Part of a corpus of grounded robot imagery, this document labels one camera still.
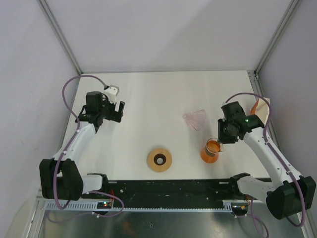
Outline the wooden dripper ring holder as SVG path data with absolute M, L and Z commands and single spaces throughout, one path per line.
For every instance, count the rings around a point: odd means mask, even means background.
M 171 153 L 164 148 L 153 149 L 147 156 L 147 164 L 155 172 L 165 172 L 172 164 Z

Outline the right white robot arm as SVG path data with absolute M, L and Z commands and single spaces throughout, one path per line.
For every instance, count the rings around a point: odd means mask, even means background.
M 264 202 L 273 217 L 281 220 L 311 208 L 316 182 L 304 177 L 286 160 L 257 115 L 246 115 L 238 102 L 221 107 L 224 117 L 218 120 L 218 141 L 234 144 L 242 140 L 255 153 L 267 171 L 270 182 L 241 173 L 230 178 L 229 195 L 240 199 L 249 195 Z

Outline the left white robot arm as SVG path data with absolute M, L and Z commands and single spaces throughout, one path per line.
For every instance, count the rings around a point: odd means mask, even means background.
M 121 122 L 125 103 L 116 102 L 118 91 L 117 87 L 111 85 L 103 92 L 93 91 L 86 94 L 86 104 L 75 120 L 77 128 L 70 141 L 61 147 L 53 158 L 40 162 L 44 198 L 76 201 L 90 191 L 98 198 L 104 198 L 109 194 L 106 175 L 82 175 L 77 164 L 104 120 Z

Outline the orange glass carafe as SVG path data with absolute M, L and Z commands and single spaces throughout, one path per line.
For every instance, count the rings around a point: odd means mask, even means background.
M 223 151 L 223 144 L 216 138 L 210 138 L 203 146 L 200 156 L 204 162 L 212 164 L 218 160 L 219 154 Z

